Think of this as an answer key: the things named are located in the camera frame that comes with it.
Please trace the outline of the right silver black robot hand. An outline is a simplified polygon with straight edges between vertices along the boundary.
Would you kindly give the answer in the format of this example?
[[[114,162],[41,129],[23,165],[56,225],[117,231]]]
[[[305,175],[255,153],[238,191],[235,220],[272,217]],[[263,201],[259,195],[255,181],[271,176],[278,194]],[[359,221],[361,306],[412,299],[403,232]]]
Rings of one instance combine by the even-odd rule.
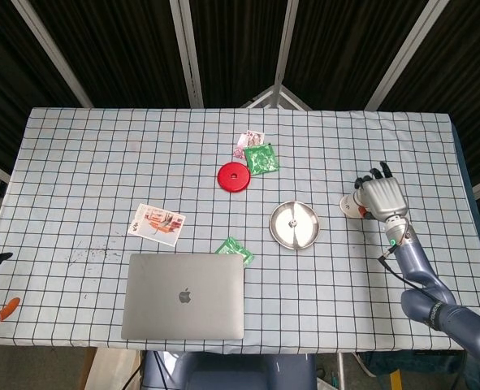
[[[356,178],[353,199],[363,219],[384,223],[391,217],[405,217],[409,206],[388,164],[381,161],[379,165],[370,169],[370,175]]]

